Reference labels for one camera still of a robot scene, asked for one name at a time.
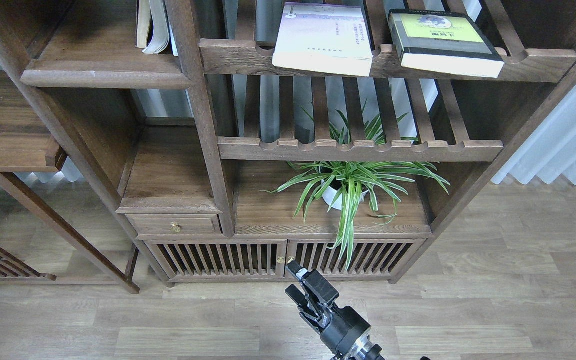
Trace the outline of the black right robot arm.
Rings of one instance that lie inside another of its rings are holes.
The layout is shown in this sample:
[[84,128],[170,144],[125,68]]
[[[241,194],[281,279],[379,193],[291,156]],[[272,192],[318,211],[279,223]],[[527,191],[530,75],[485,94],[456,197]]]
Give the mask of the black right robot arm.
[[371,325],[351,306],[336,305],[339,292],[317,270],[307,271],[295,260],[286,269],[297,278],[305,292],[294,284],[286,294],[295,301],[300,316],[320,335],[334,360],[382,360],[382,347],[370,340]]

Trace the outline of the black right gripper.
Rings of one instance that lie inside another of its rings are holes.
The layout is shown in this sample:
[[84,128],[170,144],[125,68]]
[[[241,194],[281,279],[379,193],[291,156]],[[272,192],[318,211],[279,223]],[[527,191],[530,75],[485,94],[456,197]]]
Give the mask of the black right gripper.
[[370,324],[354,308],[341,309],[334,301],[339,292],[317,270],[308,271],[296,260],[286,269],[299,281],[286,294],[296,303],[300,317],[320,335],[323,344],[336,356],[372,356]]

